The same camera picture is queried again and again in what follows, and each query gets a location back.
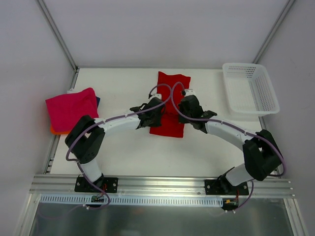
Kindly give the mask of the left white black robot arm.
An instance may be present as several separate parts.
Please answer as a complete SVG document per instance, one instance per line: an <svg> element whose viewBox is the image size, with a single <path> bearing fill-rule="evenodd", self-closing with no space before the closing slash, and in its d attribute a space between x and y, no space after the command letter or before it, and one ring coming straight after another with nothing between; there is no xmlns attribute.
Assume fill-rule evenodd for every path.
<svg viewBox="0 0 315 236"><path fill-rule="evenodd" d="M118 179L105 177L96 156L105 137L122 131L161 126L165 102L161 94L149 96L149 102L132 107L123 115L103 119L82 116L65 139L67 161L76 162L82 177L76 180L76 192L117 192Z"/></svg>

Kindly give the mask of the red t shirt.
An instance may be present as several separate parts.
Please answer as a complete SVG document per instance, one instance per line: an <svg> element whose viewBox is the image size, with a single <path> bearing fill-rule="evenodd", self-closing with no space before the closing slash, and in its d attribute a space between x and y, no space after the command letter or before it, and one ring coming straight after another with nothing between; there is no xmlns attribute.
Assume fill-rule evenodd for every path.
<svg viewBox="0 0 315 236"><path fill-rule="evenodd" d="M178 84L173 91L174 103L175 105L178 105L184 98L182 95L182 90L189 89L190 80L191 77L182 74L167 75L159 71L157 84L167 84L173 88L177 82L182 83L183 87ZM183 123L179 123L179 116L180 115L173 107L171 99L169 99L165 104L165 112L161 117L161 126L151 127L150 134L173 138L183 138L185 125Z"/></svg>

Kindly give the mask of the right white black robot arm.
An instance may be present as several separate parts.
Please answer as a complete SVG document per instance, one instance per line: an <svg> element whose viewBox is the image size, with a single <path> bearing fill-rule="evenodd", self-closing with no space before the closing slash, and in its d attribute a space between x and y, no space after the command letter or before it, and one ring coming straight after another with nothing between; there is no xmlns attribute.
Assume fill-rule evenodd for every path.
<svg viewBox="0 0 315 236"><path fill-rule="evenodd" d="M251 133L219 120L217 113L202 109L195 95L185 96L178 108L180 122L190 123L196 130L219 137L243 152L243 164L231 168L210 185L215 194L232 195L240 184L250 180L263 181L284 164L284 158L268 130Z"/></svg>

